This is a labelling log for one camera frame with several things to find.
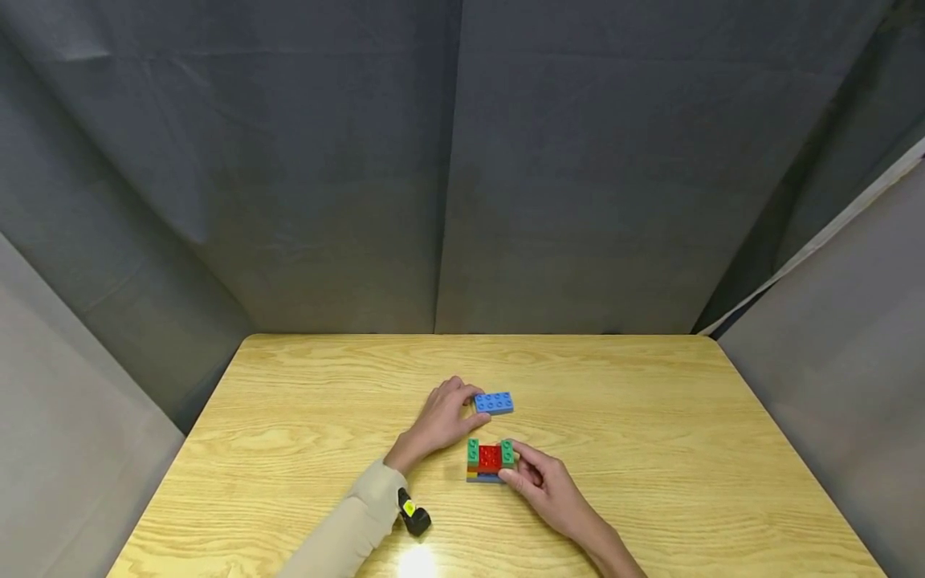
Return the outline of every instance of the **gray curtain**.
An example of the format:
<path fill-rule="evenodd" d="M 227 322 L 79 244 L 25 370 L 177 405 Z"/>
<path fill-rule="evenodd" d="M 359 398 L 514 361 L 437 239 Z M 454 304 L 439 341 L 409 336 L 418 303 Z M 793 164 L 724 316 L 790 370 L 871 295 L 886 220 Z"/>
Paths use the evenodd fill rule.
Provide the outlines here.
<path fill-rule="evenodd" d="M 777 185 L 695 327 L 780 269 L 925 136 L 925 0 L 896 0 Z"/>
<path fill-rule="evenodd" d="M 0 235 L 3 576 L 104 576 L 182 442 Z"/>
<path fill-rule="evenodd" d="M 720 338 L 891 576 L 925 575 L 925 163 Z"/>
<path fill-rule="evenodd" d="M 252 324 L 0 37 L 0 233 L 188 429 Z"/>
<path fill-rule="evenodd" d="M 0 0 L 0 232 L 184 429 L 253 331 L 686 332 L 888 4 Z"/>

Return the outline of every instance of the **black device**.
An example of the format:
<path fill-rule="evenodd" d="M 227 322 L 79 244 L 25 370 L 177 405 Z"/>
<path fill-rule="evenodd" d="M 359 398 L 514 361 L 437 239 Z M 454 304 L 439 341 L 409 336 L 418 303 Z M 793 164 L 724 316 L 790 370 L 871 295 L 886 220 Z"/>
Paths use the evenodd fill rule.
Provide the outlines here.
<path fill-rule="evenodd" d="M 430 527 L 430 514 L 424 508 L 418 508 L 408 495 L 405 488 L 399 488 L 399 512 L 405 522 L 405 527 L 413 536 L 419 536 Z"/>

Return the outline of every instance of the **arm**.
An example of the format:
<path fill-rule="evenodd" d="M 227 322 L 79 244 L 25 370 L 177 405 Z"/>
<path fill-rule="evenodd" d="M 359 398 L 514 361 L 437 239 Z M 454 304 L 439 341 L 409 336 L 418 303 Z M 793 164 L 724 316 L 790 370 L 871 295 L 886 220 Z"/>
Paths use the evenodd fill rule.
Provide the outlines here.
<path fill-rule="evenodd" d="M 312 531 L 277 578 L 350 578 L 382 539 L 391 533 L 398 515 L 398 489 L 405 476 L 434 451 L 466 437 L 491 418 L 460 410 L 473 395 L 485 393 L 459 377 L 444 381 L 427 397 L 414 424 L 398 436 L 381 461 L 375 461 L 350 492 Z"/>
<path fill-rule="evenodd" d="M 521 455 L 514 470 L 499 476 L 549 526 L 585 551 L 605 578 L 645 578 L 620 535 L 587 503 L 561 461 L 513 441 Z"/>

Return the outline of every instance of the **person's right hand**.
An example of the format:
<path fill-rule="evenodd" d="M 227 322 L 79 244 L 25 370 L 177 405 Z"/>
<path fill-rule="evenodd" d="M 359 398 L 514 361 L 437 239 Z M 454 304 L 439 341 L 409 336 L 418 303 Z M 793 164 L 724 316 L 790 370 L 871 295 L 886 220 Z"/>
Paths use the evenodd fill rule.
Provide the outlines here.
<path fill-rule="evenodd" d="M 553 530 L 578 542 L 583 532 L 602 522 L 561 460 L 515 439 L 511 442 L 521 458 L 515 469 L 503 469 L 498 476 Z"/>

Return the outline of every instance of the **red lego brick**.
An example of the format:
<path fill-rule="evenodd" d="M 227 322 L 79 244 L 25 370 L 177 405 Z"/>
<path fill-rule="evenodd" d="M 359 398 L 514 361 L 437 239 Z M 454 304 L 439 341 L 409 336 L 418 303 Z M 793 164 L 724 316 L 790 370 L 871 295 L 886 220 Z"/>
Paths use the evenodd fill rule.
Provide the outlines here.
<path fill-rule="evenodd" d="M 479 446 L 477 473 L 498 473 L 501 469 L 501 447 Z"/>

